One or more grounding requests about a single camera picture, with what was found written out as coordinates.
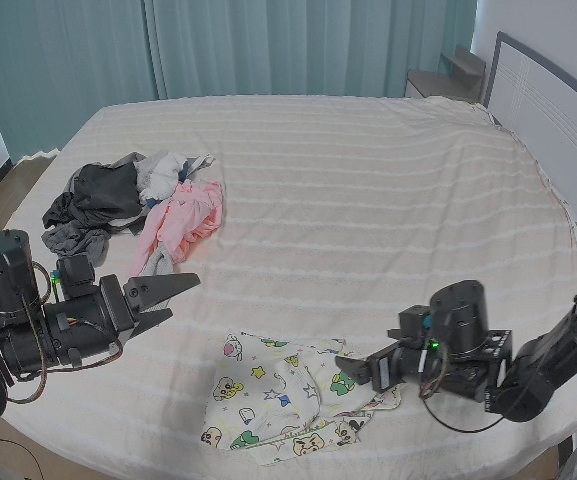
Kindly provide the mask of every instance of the star print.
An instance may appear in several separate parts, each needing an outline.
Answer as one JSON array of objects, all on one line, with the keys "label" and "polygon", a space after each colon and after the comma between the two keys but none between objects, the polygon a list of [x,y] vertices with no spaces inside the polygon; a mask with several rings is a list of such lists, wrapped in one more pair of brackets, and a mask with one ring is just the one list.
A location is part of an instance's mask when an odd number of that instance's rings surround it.
[{"label": "star print", "polygon": [[276,393],[273,390],[265,391],[264,394],[265,394],[265,397],[264,397],[265,400],[271,400],[273,398],[278,398],[278,397],[282,396],[282,393]]},{"label": "star print", "polygon": [[311,386],[310,384],[307,384],[307,387],[302,388],[302,391],[305,391],[307,393],[307,399],[310,398],[311,396],[317,396],[317,390],[314,386]]},{"label": "star print", "polygon": [[259,379],[262,375],[266,375],[266,372],[261,366],[252,369],[251,377],[257,377]]}]

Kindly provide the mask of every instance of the cartoon print shirt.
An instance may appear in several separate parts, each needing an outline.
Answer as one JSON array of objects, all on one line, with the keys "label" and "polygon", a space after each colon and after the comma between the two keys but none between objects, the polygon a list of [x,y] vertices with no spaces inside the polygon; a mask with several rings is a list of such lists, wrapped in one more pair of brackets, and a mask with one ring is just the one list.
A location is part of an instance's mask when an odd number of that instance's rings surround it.
[{"label": "cartoon print shirt", "polygon": [[400,397],[399,390],[376,397],[341,372],[335,356],[353,354],[343,340],[229,334],[200,440],[246,449],[260,464],[357,442],[373,411],[397,407]]}]

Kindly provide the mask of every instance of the nightstand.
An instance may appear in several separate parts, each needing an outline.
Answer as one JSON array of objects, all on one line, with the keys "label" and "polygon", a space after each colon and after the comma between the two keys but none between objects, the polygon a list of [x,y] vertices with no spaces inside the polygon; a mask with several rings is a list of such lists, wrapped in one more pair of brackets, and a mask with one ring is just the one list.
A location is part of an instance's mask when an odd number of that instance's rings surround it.
[{"label": "nightstand", "polygon": [[486,62],[459,45],[455,48],[455,55],[440,55],[451,63],[451,74],[409,70],[405,98],[444,96],[469,103],[479,101]]}]

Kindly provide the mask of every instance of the curtain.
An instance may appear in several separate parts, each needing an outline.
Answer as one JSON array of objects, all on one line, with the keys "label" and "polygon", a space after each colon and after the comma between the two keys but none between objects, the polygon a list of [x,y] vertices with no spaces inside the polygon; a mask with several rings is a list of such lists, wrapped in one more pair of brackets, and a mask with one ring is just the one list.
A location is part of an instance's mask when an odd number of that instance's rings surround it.
[{"label": "curtain", "polygon": [[477,0],[0,0],[0,129],[15,161],[99,108],[225,94],[404,95],[470,46]]}]

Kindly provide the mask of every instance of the striped bed sheet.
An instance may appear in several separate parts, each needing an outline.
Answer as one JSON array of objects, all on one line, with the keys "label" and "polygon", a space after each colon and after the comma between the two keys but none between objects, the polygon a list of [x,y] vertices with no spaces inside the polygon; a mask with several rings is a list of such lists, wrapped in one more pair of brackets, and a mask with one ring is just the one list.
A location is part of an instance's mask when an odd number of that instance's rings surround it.
[{"label": "striped bed sheet", "polygon": [[[548,331],[577,293],[577,247],[531,155],[482,108],[434,97],[236,96],[113,106],[93,116],[13,214],[33,258],[55,257],[41,216],[83,164],[159,149],[213,153],[198,179],[224,189],[222,227],[178,271],[201,285],[171,301],[172,319],[131,340],[124,357],[49,377],[40,400],[5,419],[38,443],[125,479],[499,478],[577,426],[577,376],[535,420],[459,435],[404,388],[361,442],[258,466],[199,441],[222,342],[231,331],[273,339],[345,338],[370,353],[397,312],[476,278],[492,328],[514,350]],[[123,284],[138,238],[110,240],[98,278]],[[33,391],[18,385],[14,396]],[[481,404],[437,394],[461,428],[494,420]]]}]

